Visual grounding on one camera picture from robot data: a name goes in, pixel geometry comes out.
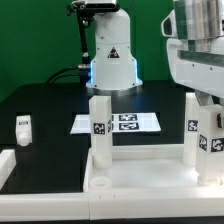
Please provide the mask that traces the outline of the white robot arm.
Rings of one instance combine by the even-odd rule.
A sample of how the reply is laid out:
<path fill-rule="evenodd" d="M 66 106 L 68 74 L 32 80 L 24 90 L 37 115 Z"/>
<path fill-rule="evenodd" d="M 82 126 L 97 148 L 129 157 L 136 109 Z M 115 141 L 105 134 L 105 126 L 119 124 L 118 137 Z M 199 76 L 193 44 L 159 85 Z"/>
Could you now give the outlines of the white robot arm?
<path fill-rule="evenodd" d="M 98 90 L 141 85 L 131 55 L 129 15 L 117 0 L 85 0 L 84 6 L 96 23 L 89 85 Z M 224 0 L 173 0 L 161 31 L 173 80 L 194 89 L 201 105 L 213 97 L 224 100 Z"/>

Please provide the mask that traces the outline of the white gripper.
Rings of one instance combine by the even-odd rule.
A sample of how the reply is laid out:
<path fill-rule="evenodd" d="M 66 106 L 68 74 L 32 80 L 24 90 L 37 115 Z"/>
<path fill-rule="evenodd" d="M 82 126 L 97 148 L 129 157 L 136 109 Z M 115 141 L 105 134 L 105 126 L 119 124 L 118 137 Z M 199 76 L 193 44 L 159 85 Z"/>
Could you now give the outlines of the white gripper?
<path fill-rule="evenodd" d="M 213 105 L 211 95 L 224 98 L 224 37 L 212 40 L 210 52 L 189 52 L 176 38 L 167 40 L 166 49 L 173 80 L 195 89 L 200 106 Z"/>

